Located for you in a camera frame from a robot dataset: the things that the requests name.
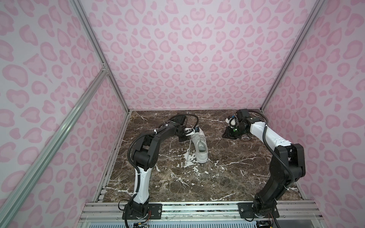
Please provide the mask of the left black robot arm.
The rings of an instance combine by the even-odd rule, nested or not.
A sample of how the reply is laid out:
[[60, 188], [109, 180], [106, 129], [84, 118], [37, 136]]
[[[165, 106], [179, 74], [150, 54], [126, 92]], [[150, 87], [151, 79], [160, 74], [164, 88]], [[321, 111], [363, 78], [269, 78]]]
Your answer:
[[185, 138], [186, 119], [186, 115], [175, 115], [153, 131], [142, 133], [132, 142], [127, 152], [128, 161], [136, 174], [132, 203], [138, 206], [148, 203], [151, 172], [157, 163], [161, 144], [173, 136]]

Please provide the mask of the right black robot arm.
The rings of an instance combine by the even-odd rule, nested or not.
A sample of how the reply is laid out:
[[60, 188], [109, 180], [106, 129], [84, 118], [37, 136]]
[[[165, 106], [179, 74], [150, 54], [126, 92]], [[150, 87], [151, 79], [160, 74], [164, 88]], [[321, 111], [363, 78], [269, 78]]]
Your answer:
[[253, 110], [240, 109], [226, 118], [225, 132], [222, 137], [237, 140], [251, 134], [260, 139], [272, 154], [270, 177], [262, 190], [253, 200], [253, 213], [264, 216], [275, 210], [277, 200], [287, 189], [306, 174], [304, 148], [293, 144], [270, 129], [267, 118], [251, 115]]

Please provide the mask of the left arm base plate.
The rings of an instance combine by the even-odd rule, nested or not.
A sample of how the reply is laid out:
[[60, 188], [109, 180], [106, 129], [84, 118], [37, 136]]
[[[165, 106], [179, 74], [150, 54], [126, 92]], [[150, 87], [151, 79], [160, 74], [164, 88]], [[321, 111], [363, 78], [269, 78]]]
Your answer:
[[139, 204], [133, 201], [125, 205], [122, 218], [127, 220], [160, 219], [162, 207], [163, 205], [160, 203]]

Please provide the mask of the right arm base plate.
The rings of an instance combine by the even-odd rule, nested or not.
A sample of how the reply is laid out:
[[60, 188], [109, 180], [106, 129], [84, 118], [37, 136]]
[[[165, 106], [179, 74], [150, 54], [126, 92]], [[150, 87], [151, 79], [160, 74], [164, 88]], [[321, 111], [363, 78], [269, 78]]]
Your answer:
[[246, 219], [248, 221], [253, 221], [254, 219], [269, 219], [269, 218], [279, 218], [279, 211], [277, 207], [274, 210], [269, 209], [268, 212], [254, 212], [253, 202], [239, 202], [237, 203], [240, 218]]

